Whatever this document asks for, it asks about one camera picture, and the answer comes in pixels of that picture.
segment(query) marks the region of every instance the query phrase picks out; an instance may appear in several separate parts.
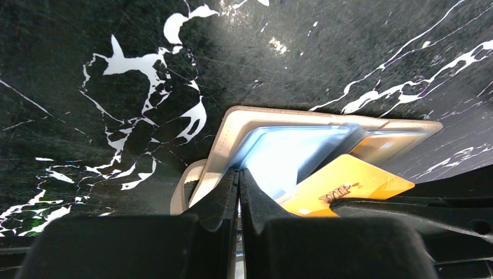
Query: yellow card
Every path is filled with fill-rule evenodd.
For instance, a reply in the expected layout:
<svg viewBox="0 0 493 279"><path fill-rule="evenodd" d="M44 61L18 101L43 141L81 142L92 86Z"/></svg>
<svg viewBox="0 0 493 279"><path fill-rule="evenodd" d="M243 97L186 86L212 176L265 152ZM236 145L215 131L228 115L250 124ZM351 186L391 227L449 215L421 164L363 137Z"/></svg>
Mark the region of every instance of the yellow card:
<svg viewBox="0 0 493 279"><path fill-rule="evenodd" d="M296 186L296 193L277 202L300 216L337 216L329 209L340 198L388 199L415 185L351 155L341 155Z"/></svg>

